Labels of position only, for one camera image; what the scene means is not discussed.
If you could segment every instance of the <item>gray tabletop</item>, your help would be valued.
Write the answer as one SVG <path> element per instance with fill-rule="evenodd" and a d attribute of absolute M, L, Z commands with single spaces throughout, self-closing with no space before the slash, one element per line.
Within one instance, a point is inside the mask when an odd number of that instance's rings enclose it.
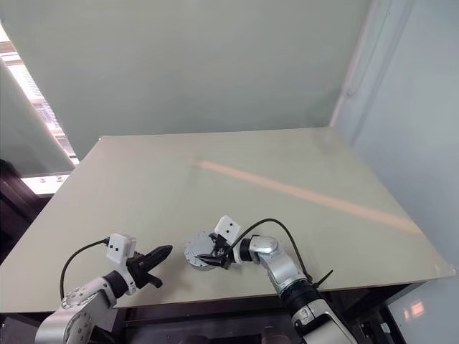
<path fill-rule="evenodd" d="M 242 228 L 265 217 L 291 231 L 323 290 L 393 285 L 455 274 L 333 128 L 103 137 L 0 266 L 0 311 L 54 310 L 59 276 L 78 248 L 111 233 L 137 250 L 174 245 L 147 286 L 119 307 L 268 295 L 255 264 L 199 271 L 184 246 L 223 215 Z M 281 239 L 274 224 L 257 231 Z M 65 289 L 111 271 L 104 247 L 76 257 Z"/>

